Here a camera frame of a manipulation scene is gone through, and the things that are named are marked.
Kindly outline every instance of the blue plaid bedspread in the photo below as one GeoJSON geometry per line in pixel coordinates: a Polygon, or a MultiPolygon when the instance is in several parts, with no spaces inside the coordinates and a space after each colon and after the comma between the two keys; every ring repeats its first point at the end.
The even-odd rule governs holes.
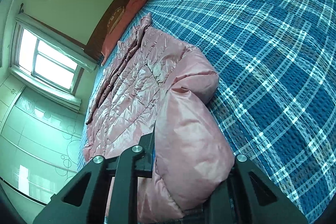
{"type": "Polygon", "coordinates": [[[154,27],[199,47],[220,74],[208,108],[234,153],[252,159],[309,223],[336,187],[335,6],[335,0],[149,0],[122,37],[151,12],[154,27]]]}

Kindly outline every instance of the curtain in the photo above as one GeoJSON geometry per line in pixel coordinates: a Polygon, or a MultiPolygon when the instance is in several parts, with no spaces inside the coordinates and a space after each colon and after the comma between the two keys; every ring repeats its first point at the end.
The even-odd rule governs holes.
{"type": "Polygon", "coordinates": [[[73,44],[25,13],[18,14],[15,19],[22,27],[30,30],[40,40],[76,62],[83,69],[89,72],[95,70],[96,61],[86,55],[81,47],[73,44]]]}
{"type": "Polygon", "coordinates": [[[47,85],[46,83],[32,77],[31,75],[24,73],[15,65],[12,65],[9,68],[9,72],[22,81],[25,85],[51,99],[52,101],[58,102],[60,105],[63,105],[75,112],[79,111],[82,102],[81,99],[47,85]]]}

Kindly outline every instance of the pink puffer jacket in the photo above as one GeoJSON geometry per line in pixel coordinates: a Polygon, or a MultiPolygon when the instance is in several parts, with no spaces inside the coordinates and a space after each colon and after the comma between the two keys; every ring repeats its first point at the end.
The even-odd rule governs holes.
{"type": "Polygon", "coordinates": [[[85,159],[120,155],[156,121],[152,179],[138,181],[138,221],[181,218],[233,166],[232,150],[205,106],[218,74],[197,47],[153,28],[150,14],[118,46],[90,105],[85,159]]]}

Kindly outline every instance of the wooden headboard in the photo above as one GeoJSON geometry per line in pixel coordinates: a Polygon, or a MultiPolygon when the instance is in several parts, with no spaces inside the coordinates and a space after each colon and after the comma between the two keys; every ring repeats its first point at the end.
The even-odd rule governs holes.
{"type": "Polygon", "coordinates": [[[121,7],[126,6],[129,0],[113,0],[111,5],[108,7],[100,21],[98,22],[96,28],[94,29],[87,45],[85,46],[84,52],[95,60],[99,60],[101,56],[101,49],[107,35],[107,23],[110,17],[113,15],[114,11],[121,7]]]}

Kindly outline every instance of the cabinet door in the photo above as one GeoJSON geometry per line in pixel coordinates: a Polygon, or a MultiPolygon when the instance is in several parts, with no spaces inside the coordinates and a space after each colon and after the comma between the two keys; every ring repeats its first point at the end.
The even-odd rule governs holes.
{"type": "Polygon", "coordinates": [[[18,93],[23,87],[23,83],[13,75],[9,75],[3,84],[14,93],[18,93]]]}
{"type": "Polygon", "coordinates": [[[10,106],[15,96],[16,93],[4,84],[0,86],[0,101],[2,101],[5,105],[10,106]]]}
{"type": "Polygon", "coordinates": [[[7,110],[8,106],[6,106],[3,102],[0,101],[0,123],[2,122],[7,110]]]}

